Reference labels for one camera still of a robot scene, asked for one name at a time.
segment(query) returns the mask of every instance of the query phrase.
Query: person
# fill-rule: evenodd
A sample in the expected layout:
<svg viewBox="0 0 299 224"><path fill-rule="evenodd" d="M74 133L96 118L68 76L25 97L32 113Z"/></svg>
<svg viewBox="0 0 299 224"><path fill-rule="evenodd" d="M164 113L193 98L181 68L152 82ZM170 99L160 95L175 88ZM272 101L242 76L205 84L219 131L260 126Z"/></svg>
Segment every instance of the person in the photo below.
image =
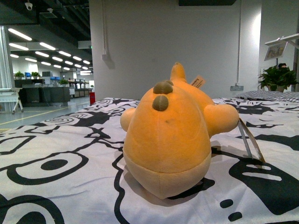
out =
<svg viewBox="0 0 299 224"><path fill-rule="evenodd" d="M279 65L278 65L278 68L280 69L280 68L286 68L286 63L280 63Z"/></svg>

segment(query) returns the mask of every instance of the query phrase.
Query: plush toy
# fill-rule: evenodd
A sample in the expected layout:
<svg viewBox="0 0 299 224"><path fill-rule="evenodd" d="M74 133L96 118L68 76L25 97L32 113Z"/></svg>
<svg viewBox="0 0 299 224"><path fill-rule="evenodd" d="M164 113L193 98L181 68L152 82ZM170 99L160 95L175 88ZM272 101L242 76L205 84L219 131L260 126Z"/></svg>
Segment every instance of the plush toy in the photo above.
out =
<svg viewBox="0 0 299 224"><path fill-rule="evenodd" d="M128 170L158 198L178 195L207 173L211 136L234 129L238 119L233 106L215 105L188 84L183 66L175 63L170 80L157 83L121 116Z"/></svg>

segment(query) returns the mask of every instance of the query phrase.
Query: security camera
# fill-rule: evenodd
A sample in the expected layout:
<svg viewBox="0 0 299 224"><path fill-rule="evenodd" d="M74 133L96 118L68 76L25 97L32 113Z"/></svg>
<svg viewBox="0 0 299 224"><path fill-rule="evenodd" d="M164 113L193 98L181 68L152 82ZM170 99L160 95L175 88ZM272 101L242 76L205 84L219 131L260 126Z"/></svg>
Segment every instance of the security camera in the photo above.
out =
<svg viewBox="0 0 299 224"><path fill-rule="evenodd" d="M29 1L25 3L27 10L31 11L32 10L32 3L30 3Z"/></svg>

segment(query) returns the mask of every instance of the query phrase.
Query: red object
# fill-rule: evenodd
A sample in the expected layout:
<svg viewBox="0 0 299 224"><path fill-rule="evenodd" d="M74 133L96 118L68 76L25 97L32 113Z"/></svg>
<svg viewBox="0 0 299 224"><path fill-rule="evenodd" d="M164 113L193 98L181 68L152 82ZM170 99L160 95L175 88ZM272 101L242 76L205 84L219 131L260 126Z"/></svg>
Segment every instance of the red object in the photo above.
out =
<svg viewBox="0 0 299 224"><path fill-rule="evenodd" d="M95 95L94 92L90 92L89 93L89 101L90 101L90 105L95 103Z"/></svg>

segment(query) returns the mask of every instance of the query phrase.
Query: patterned fabric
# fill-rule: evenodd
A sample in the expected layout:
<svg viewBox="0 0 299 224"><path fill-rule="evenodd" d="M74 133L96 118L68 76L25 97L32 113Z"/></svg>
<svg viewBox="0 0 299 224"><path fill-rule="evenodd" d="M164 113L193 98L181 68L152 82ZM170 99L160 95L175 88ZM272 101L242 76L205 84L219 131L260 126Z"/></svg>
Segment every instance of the patterned fabric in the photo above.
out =
<svg viewBox="0 0 299 224"><path fill-rule="evenodd" d="M236 98L299 103L299 92L278 92L258 90L241 93L237 95Z"/></svg>
<svg viewBox="0 0 299 224"><path fill-rule="evenodd" d="M105 98L77 112L0 133L0 223L223 224L299 220L299 104L231 104L266 163L248 158L238 128L211 138L198 185L160 200L128 172L120 115L139 101Z"/></svg>

